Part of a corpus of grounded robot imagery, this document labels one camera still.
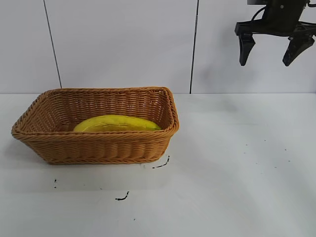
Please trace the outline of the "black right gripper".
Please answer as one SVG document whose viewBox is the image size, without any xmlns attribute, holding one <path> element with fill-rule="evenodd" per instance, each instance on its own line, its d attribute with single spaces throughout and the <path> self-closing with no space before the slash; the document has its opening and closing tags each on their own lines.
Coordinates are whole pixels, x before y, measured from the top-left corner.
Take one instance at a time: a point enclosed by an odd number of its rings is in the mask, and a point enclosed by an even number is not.
<svg viewBox="0 0 316 237">
<path fill-rule="evenodd" d="M 316 34 L 315 23 L 302 22 L 303 10 L 315 7 L 309 0 L 265 0 L 261 8 L 261 19 L 237 22 L 235 33 L 239 39 L 239 62 L 245 66 L 248 56 L 255 45 L 252 34 L 289 37 L 289 45 L 283 57 L 285 66 L 290 64 L 306 49 L 313 46 Z"/>
</svg>

